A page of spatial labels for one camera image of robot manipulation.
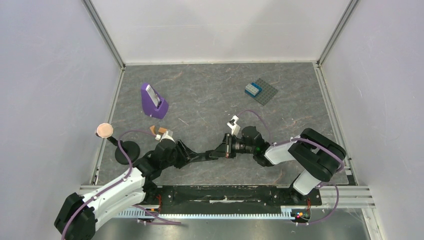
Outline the black remote control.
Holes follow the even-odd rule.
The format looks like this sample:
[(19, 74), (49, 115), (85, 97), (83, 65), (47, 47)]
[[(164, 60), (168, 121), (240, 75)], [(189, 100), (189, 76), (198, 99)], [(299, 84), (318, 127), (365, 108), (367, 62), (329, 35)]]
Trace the black remote control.
[(195, 156), (190, 160), (190, 163), (218, 160), (219, 157), (213, 156), (213, 152), (213, 150), (207, 150), (202, 153), (196, 153)]

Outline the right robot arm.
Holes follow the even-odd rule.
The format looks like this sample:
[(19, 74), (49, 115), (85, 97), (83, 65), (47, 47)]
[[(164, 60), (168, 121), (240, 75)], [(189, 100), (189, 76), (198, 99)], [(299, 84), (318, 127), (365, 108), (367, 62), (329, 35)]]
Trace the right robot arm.
[(322, 183), (328, 183), (345, 164), (346, 150), (312, 128), (306, 128), (298, 136), (282, 143), (269, 143), (254, 126), (242, 129), (241, 137), (227, 134), (222, 143), (206, 154), (208, 159), (235, 158), (237, 154), (251, 154), (263, 167), (283, 162), (297, 161), (303, 172), (293, 181), (289, 199), (302, 204), (309, 193)]

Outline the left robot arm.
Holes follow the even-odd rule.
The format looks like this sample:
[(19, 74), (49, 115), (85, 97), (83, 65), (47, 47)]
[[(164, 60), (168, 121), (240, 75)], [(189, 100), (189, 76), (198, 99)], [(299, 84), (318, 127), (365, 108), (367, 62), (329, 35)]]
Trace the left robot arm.
[(63, 240), (90, 240), (100, 227), (126, 208), (141, 202), (152, 204), (157, 198), (153, 181), (164, 169), (180, 169), (204, 156), (180, 140), (161, 140), (154, 150), (130, 161), (128, 169), (106, 185), (83, 195), (74, 192), (67, 196), (54, 226)]

